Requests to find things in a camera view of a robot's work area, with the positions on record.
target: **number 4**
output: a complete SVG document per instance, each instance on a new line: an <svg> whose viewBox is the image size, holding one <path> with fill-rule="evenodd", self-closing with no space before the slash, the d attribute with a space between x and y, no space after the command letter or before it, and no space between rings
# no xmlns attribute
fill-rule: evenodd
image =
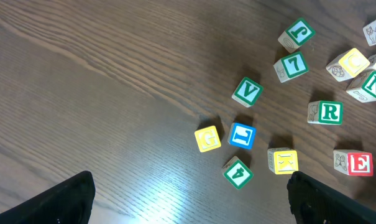
<svg viewBox="0 0 376 224"><path fill-rule="evenodd" d="M236 173L233 174L232 179L235 179L235 178L238 178L238 177L242 177L243 173L244 173L244 169L243 168L238 168L236 170Z"/></svg>
<svg viewBox="0 0 376 224"><path fill-rule="evenodd" d="M288 62L290 62L290 63L294 62L295 70L298 71L300 69L300 68L298 68L297 57L293 57L293 58L288 59Z"/></svg>

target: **number 7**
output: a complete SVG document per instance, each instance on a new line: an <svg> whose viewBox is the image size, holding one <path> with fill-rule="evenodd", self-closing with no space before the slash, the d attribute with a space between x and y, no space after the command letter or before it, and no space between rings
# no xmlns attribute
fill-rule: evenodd
<svg viewBox="0 0 376 224"><path fill-rule="evenodd" d="M298 68L297 58L296 58L296 57L293 57L293 58L288 59L288 62L290 62L290 63L294 62L295 70L298 71L298 70L300 69L300 68Z"/></svg>

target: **wooden table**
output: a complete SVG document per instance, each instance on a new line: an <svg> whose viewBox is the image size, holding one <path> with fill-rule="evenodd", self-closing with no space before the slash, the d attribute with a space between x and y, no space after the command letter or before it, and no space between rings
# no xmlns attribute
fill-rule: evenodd
<svg viewBox="0 0 376 224"><path fill-rule="evenodd" d="M282 84L277 38L299 17L317 31L300 48L310 72ZM267 165L282 146L376 210L376 102L325 70L352 47L376 53L362 31L374 19L376 0L0 0L0 213L90 170L92 223L294 223L290 176ZM264 87L249 109L231 99L242 77ZM343 125L309 125L313 100L342 101ZM257 128L253 150L228 145L235 120ZM222 148L199 152L203 124ZM375 175L338 173L333 149L371 152ZM254 173L242 190L221 175L236 154Z"/></svg>

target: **printed number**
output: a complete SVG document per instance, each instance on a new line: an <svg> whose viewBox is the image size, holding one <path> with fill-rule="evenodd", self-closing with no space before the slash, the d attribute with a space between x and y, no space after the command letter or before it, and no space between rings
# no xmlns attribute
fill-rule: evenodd
<svg viewBox="0 0 376 224"><path fill-rule="evenodd" d="M307 33L308 33L308 30L307 30L307 28L305 28L305 27L300 27L300 28L298 28L298 30L296 30L296 31L292 31L291 32L291 34L293 34L293 36L295 37L295 38L298 38L298 34L299 33L301 33L302 35L306 35Z"/></svg>
<svg viewBox="0 0 376 224"><path fill-rule="evenodd" d="M300 68L298 68L298 63L297 63L297 58L296 57L288 59L288 62L290 62L290 63L294 62L295 70L298 71L300 69Z"/></svg>
<svg viewBox="0 0 376 224"><path fill-rule="evenodd" d="M236 173L233 174L232 179L235 179L235 178L238 178L238 177L242 177L243 173L244 173L244 169L243 168L238 168L236 170Z"/></svg>

